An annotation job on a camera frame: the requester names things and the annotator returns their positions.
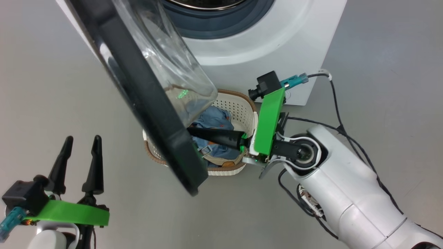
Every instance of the laundry basket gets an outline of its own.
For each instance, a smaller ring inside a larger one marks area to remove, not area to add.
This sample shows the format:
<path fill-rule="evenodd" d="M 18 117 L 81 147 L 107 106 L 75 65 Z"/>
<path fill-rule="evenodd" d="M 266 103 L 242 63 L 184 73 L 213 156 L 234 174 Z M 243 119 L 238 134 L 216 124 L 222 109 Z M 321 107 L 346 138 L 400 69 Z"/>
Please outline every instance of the laundry basket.
<path fill-rule="evenodd" d="M 254 102 L 252 102 L 248 96 L 234 91 L 219 89 L 217 99 L 212 105 L 231 112 L 231 122 L 234 130 L 246 132 L 248 136 L 251 136 L 257 128 L 257 111 Z M 148 156 L 155 162 L 167 166 L 167 162 L 163 159 L 155 145 L 149 140 L 145 131 L 143 131 L 143 140 Z M 232 167 L 209 167 L 208 174 L 216 176 L 235 175 L 242 171 L 245 165 L 245 163 L 240 161 Z"/>

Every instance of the white machine body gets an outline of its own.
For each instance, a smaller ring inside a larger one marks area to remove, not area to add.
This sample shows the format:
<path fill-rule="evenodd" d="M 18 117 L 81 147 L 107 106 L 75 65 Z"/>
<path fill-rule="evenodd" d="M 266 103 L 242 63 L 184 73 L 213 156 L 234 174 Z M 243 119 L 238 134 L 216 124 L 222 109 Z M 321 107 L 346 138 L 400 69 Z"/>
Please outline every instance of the white machine body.
<path fill-rule="evenodd" d="M 244 94 L 275 71 L 280 80 L 321 68 L 346 0 L 275 0 L 244 32 L 222 39 L 183 38 L 216 87 Z M 286 104 L 305 105 L 314 81 L 286 92 Z"/>
<path fill-rule="evenodd" d="M 411 249 L 421 242 L 443 248 L 443 240 L 419 227 L 393 205 L 377 175 L 323 126 L 308 132 L 328 151 L 310 174 L 288 172 L 323 208 L 327 224 L 351 249 Z"/>

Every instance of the washing machine door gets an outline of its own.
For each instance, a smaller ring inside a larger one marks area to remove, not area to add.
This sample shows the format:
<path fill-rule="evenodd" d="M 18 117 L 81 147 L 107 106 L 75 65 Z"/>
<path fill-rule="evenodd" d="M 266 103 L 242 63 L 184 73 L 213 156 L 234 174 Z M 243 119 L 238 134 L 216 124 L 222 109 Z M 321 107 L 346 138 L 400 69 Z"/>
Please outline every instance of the washing machine door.
<path fill-rule="evenodd" d="M 201 155 L 113 2 L 58 3 L 103 63 L 169 167 L 186 190 L 196 195 L 198 186 L 208 177 Z"/>

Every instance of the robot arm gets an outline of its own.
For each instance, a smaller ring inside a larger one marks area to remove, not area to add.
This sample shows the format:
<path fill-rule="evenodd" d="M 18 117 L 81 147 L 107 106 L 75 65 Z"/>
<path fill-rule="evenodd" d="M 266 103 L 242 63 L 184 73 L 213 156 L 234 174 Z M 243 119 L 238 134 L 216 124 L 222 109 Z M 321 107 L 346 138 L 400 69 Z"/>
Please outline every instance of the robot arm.
<path fill-rule="evenodd" d="M 284 166 L 321 207 L 340 241 L 351 249 L 443 248 L 442 238 L 407 219 L 377 175 L 323 126 L 309 129 L 308 136 L 317 140 L 324 160 L 308 174 Z"/>

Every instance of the washing machine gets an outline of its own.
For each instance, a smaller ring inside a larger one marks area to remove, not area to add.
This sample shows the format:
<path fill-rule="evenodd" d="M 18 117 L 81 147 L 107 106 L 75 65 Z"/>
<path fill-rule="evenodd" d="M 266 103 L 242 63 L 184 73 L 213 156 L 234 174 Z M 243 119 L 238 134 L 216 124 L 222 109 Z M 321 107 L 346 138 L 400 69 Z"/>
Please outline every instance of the washing machine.
<path fill-rule="evenodd" d="M 216 87 L 247 94 L 257 78 L 280 80 L 321 68 L 346 0 L 162 0 Z M 305 105 L 314 81 L 286 92 Z"/>

